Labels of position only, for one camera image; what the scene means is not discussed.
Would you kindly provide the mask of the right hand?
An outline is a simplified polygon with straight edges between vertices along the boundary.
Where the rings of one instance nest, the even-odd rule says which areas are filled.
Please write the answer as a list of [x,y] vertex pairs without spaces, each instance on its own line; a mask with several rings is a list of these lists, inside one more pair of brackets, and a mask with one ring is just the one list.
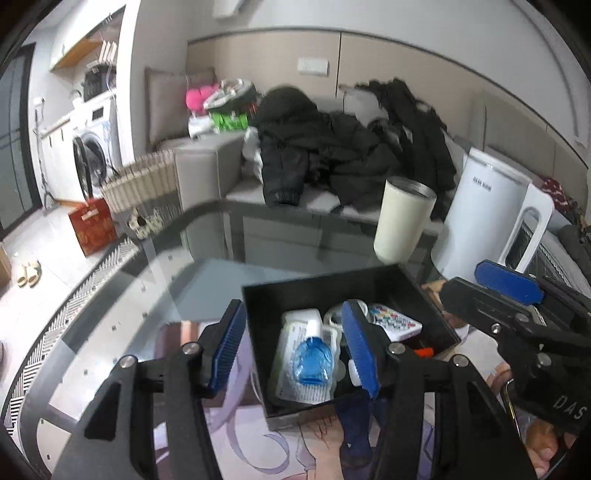
[[[495,395],[499,395],[502,387],[511,379],[511,367],[507,363],[501,363],[487,378],[487,384]],[[559,439],[570,449],[577,437],[569,433],[559,436],[553,425],[542,420],[534,420],[527,428],[525,446],[539,479],[550,470],[551,460],[559,450]]]

